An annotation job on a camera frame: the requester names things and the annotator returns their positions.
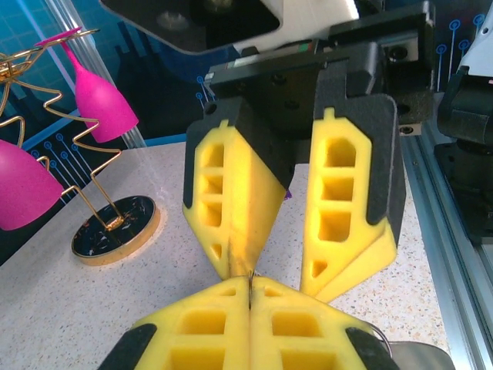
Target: yellow foam gripper pad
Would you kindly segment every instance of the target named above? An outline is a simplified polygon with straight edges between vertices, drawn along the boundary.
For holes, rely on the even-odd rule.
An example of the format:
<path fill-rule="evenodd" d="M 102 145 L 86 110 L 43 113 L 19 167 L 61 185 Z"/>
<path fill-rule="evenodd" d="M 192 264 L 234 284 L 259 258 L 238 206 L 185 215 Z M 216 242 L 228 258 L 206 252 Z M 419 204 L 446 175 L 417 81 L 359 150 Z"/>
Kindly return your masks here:
<path fill-rule="evenodd" d="M 234 277 L 135 323 L 99 370 L 397 369 L 369 325 L 269 278 Z"/>
<path fill-rule="evenodd" d="M 326 72 L 317 82 L 301 271 L 301 291 L 321 301 L 395 259 L 405 202 L 393 99 L 334 97 L 346 80 Z"/>
<path fill-rule="evenodd" d="M 216 102 L 186 135 L 183 214 L 222 279 L 247 275 L 292 180 L 292 154 L 242 98 Z"/>

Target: white countertop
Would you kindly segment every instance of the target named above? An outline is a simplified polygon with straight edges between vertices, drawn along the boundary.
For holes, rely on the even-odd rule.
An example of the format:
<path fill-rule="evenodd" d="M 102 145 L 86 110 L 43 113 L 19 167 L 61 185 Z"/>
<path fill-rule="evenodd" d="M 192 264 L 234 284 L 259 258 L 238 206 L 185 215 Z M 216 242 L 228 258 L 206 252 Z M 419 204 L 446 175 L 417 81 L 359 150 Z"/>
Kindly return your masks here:
<path fill-rule="evenodd" d="M 110 196 L 152 197 L 162 212 L 146 246 L 105 267 L 81 264 L 71 240 L 91 213 L 70 201 L 0 267 L 0 368 L 96 369 L 138 319 L 220 281 L 182 215 L 185 144 L 127 150 L 99 176 Z M 296 168 L 257 270 L 298 288 L 307 165 Z M 85 188 L 96 207 L 105 201 Z M 428 259 L 407 185 L 397 260 L 332 304 L 394 341 L 448 351 Z"/>

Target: pink glass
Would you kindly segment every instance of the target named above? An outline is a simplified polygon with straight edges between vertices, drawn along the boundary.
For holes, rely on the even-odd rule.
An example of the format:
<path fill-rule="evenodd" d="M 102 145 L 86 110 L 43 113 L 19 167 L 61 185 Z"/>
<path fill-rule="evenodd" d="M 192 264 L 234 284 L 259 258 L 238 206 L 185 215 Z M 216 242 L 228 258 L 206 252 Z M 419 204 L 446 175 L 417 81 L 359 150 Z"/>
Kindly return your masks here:
<path fill-rule="evenodd" d="M 55 35 L 38 42 L 36 46 L 42 46 L 47 42 L 70 36 L 80 29 L 81 27 L 78 27 Z M 105 79 L 82 67 L 66 43 L 62 42 L 61 45 L 74 66 L 75 102 L 79 108 L 80 116 L 96 118 L 99 121 L 99 127 L 91 132 L 94 139 L 98 143 L 105 143 L 135 127 L 139 119 L 120 91 Z M 86 125 L 92 127 L 94 123 L 86 122 Z"/>
<path fill-rule="evenodd" d="M 49 210 L 62 192 L 62 185 L 42 164 L 0 140 L 0 229 L 29 224 Z"/>

